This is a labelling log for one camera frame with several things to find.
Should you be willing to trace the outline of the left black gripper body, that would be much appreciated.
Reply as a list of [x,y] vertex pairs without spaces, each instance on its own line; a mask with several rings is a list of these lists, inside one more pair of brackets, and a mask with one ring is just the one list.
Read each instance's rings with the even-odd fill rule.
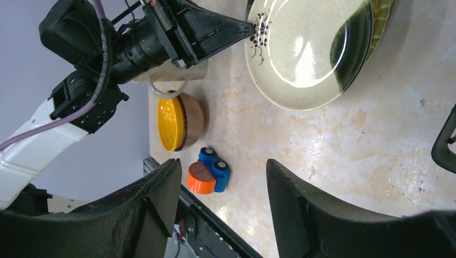
[[114,84],[125,84],[170,59],[147,17],[133,17],[121,25],[112,45],[110,82]]

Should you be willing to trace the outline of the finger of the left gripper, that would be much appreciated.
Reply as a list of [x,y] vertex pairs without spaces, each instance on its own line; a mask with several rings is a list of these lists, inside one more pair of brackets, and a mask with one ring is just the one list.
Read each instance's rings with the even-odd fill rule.
[[253,24],[199,7],[192,1],[167,2],[177,26],[186,66],[194,66],[254,34]]

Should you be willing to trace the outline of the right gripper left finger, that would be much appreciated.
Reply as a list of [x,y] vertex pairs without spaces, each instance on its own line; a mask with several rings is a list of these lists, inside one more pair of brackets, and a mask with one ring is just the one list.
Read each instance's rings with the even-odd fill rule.
[[143,178],[68,213],[1,212],[1,257],[163,257],[173,235],[182,167]]

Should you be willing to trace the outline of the cream floral ceramic plate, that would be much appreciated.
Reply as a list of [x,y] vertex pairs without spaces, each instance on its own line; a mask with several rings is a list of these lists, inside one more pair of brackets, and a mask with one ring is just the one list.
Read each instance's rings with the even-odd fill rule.
[[245,41],[250,76],[275,105],[308,111],[333,101],[367,60],[373,34],[369,1],[254,1]]

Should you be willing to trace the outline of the blue orange toy car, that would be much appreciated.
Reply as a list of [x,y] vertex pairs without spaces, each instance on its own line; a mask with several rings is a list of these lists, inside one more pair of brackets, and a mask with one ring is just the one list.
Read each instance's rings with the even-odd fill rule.
[[187,187],[196,194],[221,193],[227,188],[231,176],[230,166],[210,147],[200,149],[198,160],[187,173]]

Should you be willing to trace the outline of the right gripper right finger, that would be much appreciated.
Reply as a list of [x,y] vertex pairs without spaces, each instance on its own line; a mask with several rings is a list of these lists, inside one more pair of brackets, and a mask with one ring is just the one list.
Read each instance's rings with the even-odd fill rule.
[[343,201],[277,160],[266,164],[280,257],[455,257],[455,212],[394,217]]

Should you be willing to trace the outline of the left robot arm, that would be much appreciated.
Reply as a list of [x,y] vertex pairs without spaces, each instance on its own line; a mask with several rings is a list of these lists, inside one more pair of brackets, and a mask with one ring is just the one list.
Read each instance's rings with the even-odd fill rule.
[[119,86],[200,80],[208,59],[254,34],[253,24],[192,1],[138,1],[144,17],[115,28],[100,1],[57,1],[39,25],[41,43],[75,67],[1,143],[1,209],[72,144],[100,129],[128,100]]

